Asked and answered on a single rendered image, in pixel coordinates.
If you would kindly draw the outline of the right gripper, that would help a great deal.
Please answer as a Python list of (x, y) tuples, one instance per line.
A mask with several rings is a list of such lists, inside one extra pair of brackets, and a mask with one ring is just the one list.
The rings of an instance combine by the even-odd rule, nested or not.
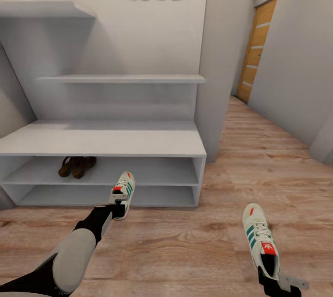
[(258, 266), (259, 283), (264, 286), (265, 294), (271, 297), (302, 297), (298, 287), (291, 285), (291, 292), (280, 288), (277, 280), (263, 276), (260, 266)]

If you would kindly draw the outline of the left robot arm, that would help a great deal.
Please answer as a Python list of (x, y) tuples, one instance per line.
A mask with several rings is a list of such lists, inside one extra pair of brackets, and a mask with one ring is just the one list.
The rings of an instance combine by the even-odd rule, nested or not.
[(96, 206), (31, 273), (0, 285), (0, 297), (68, 297), (81, 284), (89, 260), (111, 220), (125, 215), (128, 194), (111, 194), (108, 205)]

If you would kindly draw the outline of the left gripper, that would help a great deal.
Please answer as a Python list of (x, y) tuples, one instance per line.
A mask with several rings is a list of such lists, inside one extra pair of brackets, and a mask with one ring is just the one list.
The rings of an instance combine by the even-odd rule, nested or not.
[(110, 207), (114, 209), (114, 217), (123, 217), (125, 215), (125, 204), (117, 205), (117, 204), (110, 204)]

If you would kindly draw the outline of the sandal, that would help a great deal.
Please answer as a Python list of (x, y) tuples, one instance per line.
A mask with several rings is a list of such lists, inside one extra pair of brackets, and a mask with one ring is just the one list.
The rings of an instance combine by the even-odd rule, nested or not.
[(77, 163), (76, 169), (72, 172), (72, 175), (75, 179), (81, 179), (85, 171), (89, 168), (92, 168), (96, 165), (97, 158), (96, 156), (87, 156), (86, 158), (80, 159)]
[[(69, 156), (68, 156), (69, 157)], [(69, 160), (69, 162), (65, 163), (65, 161), (67, 160), (67, 158), (65, 158), (65, 160), (62, 163), (62, 168), (58, 171), (60, 177), (68, 177), (71, 173), (72, 168), (77, 167), (77, 163), (80, 161), (80, 159), (82, 159), (84, 156), (72, 156)], [(86, 157), (84, 157), (86, 158)]]

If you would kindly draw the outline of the gym shoe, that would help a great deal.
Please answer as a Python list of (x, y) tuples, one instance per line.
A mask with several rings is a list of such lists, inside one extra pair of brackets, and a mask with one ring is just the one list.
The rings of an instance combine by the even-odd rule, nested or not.
[(134, 175), (130, 171), (125, 171), (123, 174), (120, 176), (120, 179), (118, 180), (117, 184), (115, 187), (112, 189), (111, 194), (128, 194), (129, 199), (126, 201), (116, 201), (117, 205), (122, 205), (125, 204), (125, 215), (123, 217), (116, 217), (113, 218), (114, 221), (121, 221), (125, 219), (129, 207), (130, 207), (130, 201), (132, 199), (132, 195), (134, 193), (136, 186), (136, 181), (134, 178)]
[(263, 276), (279, 281), (279, 254), (261, 207), (249, 203), (242, 216), (256, 271), (260, 266)]

